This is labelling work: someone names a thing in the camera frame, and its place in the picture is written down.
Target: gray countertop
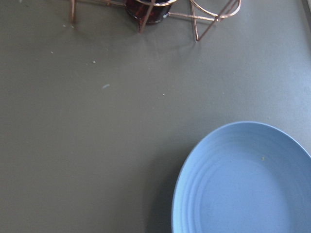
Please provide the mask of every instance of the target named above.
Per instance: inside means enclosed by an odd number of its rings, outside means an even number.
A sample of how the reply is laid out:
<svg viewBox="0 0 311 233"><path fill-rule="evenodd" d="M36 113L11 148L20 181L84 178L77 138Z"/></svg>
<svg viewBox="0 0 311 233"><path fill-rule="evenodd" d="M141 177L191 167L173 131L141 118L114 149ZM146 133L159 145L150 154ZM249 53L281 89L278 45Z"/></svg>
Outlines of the gray countertop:
<svg viewBox="0 0 311 233"><path fill-rule="evenodd" d="M172 11L189 11L179 0ZM179 169L224 124L311 151L307 1L243 1L195 42L122 7L0 1L0 232L169 233Z"/></svg>

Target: dark red glass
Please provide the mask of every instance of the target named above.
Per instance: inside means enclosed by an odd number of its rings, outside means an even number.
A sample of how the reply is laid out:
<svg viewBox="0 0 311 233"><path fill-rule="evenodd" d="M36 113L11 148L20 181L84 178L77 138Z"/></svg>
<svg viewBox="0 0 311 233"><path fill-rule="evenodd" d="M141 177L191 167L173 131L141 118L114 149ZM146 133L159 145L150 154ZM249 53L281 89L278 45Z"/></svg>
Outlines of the dark red glass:
<svg viewBox="0 0 311 233"><path fill-rule="evenodd" d="M156 3L166 2L165 0L157 0ZM136 0L126 0L125 9L127 13L138 21L144 20L144 17L147 15L149 5L143 4ZM171 5L166 6L154 6L149 18L147 20L148 24L159 23L164 17L169 13Z"/></svg>

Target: table surface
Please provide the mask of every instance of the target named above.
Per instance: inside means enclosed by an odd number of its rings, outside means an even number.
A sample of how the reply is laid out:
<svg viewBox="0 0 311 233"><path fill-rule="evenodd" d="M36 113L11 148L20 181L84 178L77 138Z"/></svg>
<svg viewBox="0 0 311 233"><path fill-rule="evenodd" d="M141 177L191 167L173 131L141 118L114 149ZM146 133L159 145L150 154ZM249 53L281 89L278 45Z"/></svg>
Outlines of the table surface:
<svg viewBox="0 0 311 233"><path fill-rule="evenodd" d="M169 233L181 165L230 122L311 151L306 0L243 1L200 42L185 19L138 34L122 7L68 12L0 1L0 232Z"/></svg>

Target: blue bowl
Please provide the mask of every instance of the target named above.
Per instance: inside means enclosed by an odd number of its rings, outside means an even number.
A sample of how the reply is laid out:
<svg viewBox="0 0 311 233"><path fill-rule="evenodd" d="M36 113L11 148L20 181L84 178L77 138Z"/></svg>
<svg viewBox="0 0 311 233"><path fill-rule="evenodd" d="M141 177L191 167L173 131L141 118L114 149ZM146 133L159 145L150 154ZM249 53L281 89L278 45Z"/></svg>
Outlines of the blue bowl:
<svg viewBox="0 0 311 233"><path fill-rule="evenodd" d="M266 124L236 122L216 129L181 169L172 231L311 232L311 157Z"/></svg>

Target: plate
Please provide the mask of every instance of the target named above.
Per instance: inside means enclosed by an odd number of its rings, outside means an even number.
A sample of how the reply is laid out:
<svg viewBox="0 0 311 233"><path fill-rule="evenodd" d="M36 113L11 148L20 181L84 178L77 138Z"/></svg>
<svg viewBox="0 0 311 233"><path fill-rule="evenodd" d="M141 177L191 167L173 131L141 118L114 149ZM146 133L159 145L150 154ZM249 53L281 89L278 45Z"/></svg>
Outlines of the plate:
<svg viewBox="0 0 311 233"><path fill-rule="evenodd" d="M172 231L311 232L311 157L293 138L263 123L216 129L181 169Z"/></svg>

